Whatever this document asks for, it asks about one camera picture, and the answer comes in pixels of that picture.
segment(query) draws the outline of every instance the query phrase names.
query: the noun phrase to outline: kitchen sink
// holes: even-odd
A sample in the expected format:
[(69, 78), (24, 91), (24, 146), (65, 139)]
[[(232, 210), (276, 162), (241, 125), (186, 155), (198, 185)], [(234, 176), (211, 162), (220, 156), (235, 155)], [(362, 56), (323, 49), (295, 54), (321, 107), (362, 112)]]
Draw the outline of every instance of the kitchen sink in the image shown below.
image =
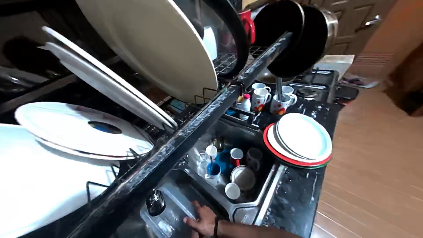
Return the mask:
[[(260, 170), (255, 173), (253, 189), (242, 192), (236, 200), (225, 195), (225, 186), (230, 183), (228, 175), (206, 178), (209, 160), (201, 156), (205, 147), (215, 136), (224, 138), (224, 151), (240, 148), (244, 154), (251, 147), (263, 153)], [(157, 185), (166, 203), (164, 211), (155, 217), (147, 212), (145, 200), (135, 213), (117, 229), (112, 237), (187, 237), (190, 229), (183, 223), (185, 216), (197, 218), (192, 201), (209, 206), (218, 217), (231, 222), (261, 225), (285, 166), (275, 161), (262, 139), (263, 132), (243, 127), (235, 122), (220, 119), (195, 143), (194, 147)]]

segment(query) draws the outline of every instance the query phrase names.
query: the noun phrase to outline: wooden door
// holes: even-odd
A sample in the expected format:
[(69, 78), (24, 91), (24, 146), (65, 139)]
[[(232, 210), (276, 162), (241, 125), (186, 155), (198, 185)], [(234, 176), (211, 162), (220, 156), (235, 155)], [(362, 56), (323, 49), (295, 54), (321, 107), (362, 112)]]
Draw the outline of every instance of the wooden door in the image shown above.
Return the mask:
[(328, 54), (358, 55), (365, 47), (396, 0), (310, 0), (336, 14), (339, 21), (338, 35)]

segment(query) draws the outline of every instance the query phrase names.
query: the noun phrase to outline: human hand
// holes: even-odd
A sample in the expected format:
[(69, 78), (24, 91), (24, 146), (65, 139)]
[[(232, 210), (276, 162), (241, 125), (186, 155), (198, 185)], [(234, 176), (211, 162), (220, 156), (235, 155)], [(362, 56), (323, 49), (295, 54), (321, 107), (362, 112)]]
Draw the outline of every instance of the human hand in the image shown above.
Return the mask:
[(216, 214), (207, 206), (201, 207), (197, 201), (192, 203), (197, 210), (199, 219), (196, 221), (190, 217), (185, 217), (184, 222), (201, 235), (212, 236), (214, 234)]

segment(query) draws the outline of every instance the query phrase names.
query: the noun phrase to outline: wooden floor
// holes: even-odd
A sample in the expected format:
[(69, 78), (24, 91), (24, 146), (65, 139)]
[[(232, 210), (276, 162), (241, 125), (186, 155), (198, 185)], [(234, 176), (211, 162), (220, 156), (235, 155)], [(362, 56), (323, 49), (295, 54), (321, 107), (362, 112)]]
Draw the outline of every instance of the wooden floor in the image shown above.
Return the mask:
[(423, 117), (363, 89), (333, 144), (311, 237), (423, 237)]

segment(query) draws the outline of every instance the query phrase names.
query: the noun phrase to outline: white bottle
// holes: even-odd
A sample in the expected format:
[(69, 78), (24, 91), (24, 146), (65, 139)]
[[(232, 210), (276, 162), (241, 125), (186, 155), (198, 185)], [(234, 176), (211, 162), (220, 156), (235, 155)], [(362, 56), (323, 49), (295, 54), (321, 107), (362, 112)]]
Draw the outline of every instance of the white bottle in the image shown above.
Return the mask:
[[(251, 102), (250, 102), (250, 95), (249, 94), (243, 94), (243, 99), (242, 102), (238, 104), (238, 109), (244, 110), (244, 111), (250, 111), (251, 109)], [(247, 120), (248, 116), (247, 115), (243, 115), (243, 114), (239, 114), (239, 118), (241, 120)]]

